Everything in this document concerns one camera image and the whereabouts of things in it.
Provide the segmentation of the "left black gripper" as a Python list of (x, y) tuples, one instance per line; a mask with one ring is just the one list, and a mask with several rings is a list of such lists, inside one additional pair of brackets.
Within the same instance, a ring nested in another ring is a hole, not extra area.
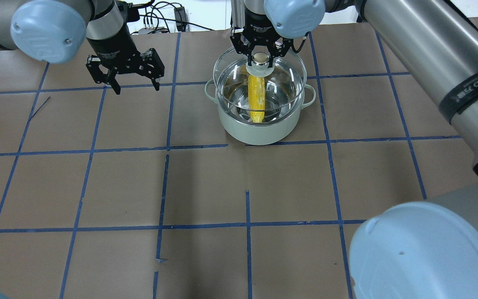
[(118, 74), (138, 74), (149, 78), (156, 91), (160, 90), (159, 80), (165, 74), (165, 66), (156, 49), (139, 52), (127, 28), (123, 27), (106, 39), (87, 38), (95, 52), (88, 57), (86, 67), (93, 80), (107, 83), (116, 95), (121, 87), (116, 80)]

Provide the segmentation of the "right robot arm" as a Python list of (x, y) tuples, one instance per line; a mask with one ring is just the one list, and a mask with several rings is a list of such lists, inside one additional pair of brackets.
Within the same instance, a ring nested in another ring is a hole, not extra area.
[(338, 229), (356, 299), (478, 299), (478, 32), (437, 0), (357, 5), (410, 74), (320, 92), (320, 144), (248, 147), (249, 296), (333, 298), (319, 274)]

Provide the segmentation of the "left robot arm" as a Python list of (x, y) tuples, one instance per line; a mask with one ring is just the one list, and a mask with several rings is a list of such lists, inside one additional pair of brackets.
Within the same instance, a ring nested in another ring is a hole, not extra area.
[(0, 0), (0, 51), (21, 50), (38, 61), (66, 63), (87, 40), (94, 55), (85, 66), (93, 80), (120, 94), (117, 75), (138, 74), (155, 90), (165, 66), (155, 49), (139, 52), (127, 23), (141, 8), (123, 0)]

